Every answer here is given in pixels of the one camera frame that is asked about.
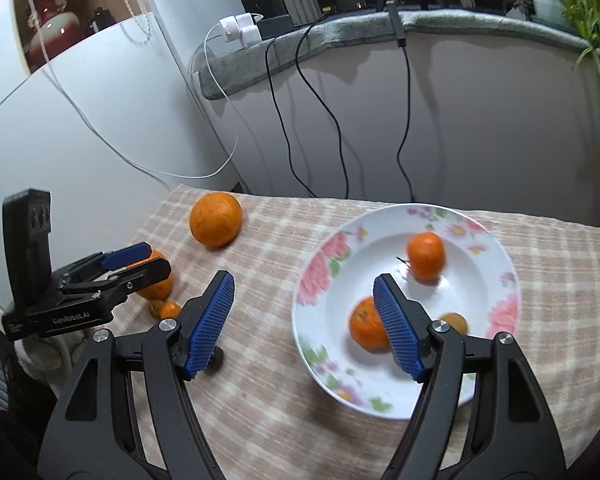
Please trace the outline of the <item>large smooth oval orange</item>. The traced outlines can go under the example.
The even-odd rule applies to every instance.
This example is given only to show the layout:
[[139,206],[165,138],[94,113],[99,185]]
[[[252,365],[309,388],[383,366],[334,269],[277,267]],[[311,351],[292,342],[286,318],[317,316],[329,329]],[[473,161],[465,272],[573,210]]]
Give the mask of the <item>large smooth oval orange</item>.
[[[150,256],[148,258],[146,258],[145,260],[130,264],[130,268],[132,268],[132,266],[137,266],[138,264],[147,262],[147,261],[155,259],[155,258],[165,259],[166,256],[163,255],[162,252],[159,252],[157,249],[152,248]],[[145,287],[145,288],[139,290],[137,293],[146,300],[164,301],[170,297],[173,287],[174,287],[174,272],[171,272],[165,280],[163,280],[157,284],[153,284],[148,287]]]

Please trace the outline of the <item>tiny orange kumquat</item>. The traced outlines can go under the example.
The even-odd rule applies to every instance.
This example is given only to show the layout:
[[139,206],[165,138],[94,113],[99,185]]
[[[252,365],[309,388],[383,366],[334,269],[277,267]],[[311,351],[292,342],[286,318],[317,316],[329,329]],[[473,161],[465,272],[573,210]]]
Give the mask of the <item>tiny orange kumquat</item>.
[[177,318],[181,313],[182,307],[174,301],[165,301],[160,309],[159,316],[162,320],[166,318]]

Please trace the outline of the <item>large round spotted orange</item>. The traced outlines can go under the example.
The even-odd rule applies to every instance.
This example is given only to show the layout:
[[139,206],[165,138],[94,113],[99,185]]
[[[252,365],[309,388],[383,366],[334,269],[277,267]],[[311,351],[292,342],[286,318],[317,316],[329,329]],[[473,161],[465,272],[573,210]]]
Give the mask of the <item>large round spotted orange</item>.
[[230,244],[242,229],[242,206],[225,192],[204,194],[193,204],[189,229],[204,247],[215,249]]

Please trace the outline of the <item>dark grape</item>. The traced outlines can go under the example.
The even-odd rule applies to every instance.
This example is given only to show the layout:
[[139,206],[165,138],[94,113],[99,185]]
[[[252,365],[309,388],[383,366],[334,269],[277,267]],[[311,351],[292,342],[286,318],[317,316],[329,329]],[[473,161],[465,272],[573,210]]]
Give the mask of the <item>dark grape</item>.
[[217,373],[223,366],[224,358],[224,351],[219,346],[215,346],[204,371],[209,375]]

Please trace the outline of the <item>small mandarin orange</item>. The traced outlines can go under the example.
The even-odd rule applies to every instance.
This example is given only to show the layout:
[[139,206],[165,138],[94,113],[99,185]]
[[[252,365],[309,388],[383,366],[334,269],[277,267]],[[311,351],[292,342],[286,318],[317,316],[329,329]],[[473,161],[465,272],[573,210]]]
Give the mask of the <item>small mandarin orange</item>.
[[368,352],[386,352],[390,342],[374,304],[374,298],[362,299],[349,318],[349,334],[354,342]]

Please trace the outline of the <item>stemmed mandarin orange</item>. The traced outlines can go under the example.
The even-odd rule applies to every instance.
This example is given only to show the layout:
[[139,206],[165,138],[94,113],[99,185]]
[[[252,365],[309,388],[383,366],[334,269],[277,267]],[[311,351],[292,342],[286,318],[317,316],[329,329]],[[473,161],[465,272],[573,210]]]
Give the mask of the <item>stemmed mandarin orange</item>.
[[445,268],[446,252],[444,241],[434,232],[420,232],[406,243],[406,256],[398,260],[407,266],[416,280],[437,281]]

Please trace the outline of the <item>brown longan fruit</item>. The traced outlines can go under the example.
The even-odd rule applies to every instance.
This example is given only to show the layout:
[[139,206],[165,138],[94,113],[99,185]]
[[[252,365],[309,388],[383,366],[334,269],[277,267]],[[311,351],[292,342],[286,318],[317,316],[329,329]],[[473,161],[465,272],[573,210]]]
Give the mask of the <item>brown longan fruit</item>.
[[163,304],[164,304],[163,300],[149,300],[147,303],[148,313],[156,320],[160,320],[160,318],[161,318],[160,311],[162,309]]

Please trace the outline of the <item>white cabinet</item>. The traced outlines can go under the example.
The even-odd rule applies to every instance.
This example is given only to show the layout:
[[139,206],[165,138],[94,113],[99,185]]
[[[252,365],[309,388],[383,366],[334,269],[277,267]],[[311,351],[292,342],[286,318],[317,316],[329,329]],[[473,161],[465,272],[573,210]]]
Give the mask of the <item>white cabinet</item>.
[[0,305],[12,299],[3,200],[52,196],[54,266],[129,243],[181,183],[227,190],[228,151],[199,113],[160,30],[126,20],[27,74],[0,10]]

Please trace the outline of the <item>floral white plate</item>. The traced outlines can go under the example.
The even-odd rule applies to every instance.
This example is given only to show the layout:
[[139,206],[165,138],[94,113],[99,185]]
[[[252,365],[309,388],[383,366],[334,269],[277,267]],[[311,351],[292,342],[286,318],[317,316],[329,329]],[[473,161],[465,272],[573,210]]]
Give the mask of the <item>floral white plate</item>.
[[[366,350],[350,331],[355,308],[376,299],[400,318],[415,350]],[[477,218],[439,205],[400,204],[348,221],[317,246],[300,272],[291,307],[294,339],[314,382],[362,414],[408,419],[436,359],[430,326],[464,318],[468,333],[516,333],[521,291],[512,258]]]

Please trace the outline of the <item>beige plaid tablecloth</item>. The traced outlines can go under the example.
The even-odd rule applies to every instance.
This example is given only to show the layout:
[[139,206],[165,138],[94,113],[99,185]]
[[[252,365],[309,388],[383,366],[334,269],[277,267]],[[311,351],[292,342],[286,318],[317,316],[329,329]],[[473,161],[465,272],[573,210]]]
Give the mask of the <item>beige plaid tablecloth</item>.
[[433,318],[513,334],[573,464],[600,432],[600,228],[552,218],[243,195],[242,229],[211,250],[190,232],[221,193],[180,186],[137,232],[173,268],[171,298],[236,281],[219,372],[187,386],[229,479],[377,479],[419,385],[370,303],[390,273]]

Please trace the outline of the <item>grey windowsill mat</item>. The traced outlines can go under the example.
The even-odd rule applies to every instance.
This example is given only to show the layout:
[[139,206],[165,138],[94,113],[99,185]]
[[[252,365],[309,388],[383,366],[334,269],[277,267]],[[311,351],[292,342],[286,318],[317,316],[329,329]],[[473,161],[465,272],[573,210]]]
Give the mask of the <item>grey windowsill mat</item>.
[[[535,22],[464,10],[401,11],[406,34],[494,36],[527,40],[569,52],[581,53],[588,42],[569,32]],[[396,42],[386,12],[346,16],[305,27],[260,44],[214,58],[208,46],[200,49],[197,68],[201,95],[208,101],[223,99],[264,81],[268,75],[294,67],[328,50]]]

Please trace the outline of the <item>red white vase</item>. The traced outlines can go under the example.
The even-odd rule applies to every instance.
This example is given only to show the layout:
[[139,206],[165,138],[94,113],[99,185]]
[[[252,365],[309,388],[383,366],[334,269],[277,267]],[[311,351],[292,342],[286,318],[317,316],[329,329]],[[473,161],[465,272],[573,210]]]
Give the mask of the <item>red white vase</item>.
[[32,70],[84,39],[78,16],[68,7],[68,0],[32,0],[28,26],[33,30],[27,59]]

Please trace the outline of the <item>white power adapter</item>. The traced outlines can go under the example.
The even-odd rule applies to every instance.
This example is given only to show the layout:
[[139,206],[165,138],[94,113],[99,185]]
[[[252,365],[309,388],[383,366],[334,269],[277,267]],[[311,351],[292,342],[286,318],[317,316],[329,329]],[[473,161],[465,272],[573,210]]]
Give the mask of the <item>white power adapter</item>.
[[262,14],[244,13],[227,16],[219,21],[222,37],[225,42],[239,41],[243,48],[260,44],[262,35],[259,22],[263,20]]

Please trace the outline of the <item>black power brick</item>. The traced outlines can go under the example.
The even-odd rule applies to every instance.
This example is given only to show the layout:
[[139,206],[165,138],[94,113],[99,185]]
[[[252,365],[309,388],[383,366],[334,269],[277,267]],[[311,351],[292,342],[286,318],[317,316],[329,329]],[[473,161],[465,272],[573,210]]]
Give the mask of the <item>black power brick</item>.
[[263,40],[284,36],[294,31],[294,22],[289,14],[276,15],[274,18],[262,18],[258,29]]

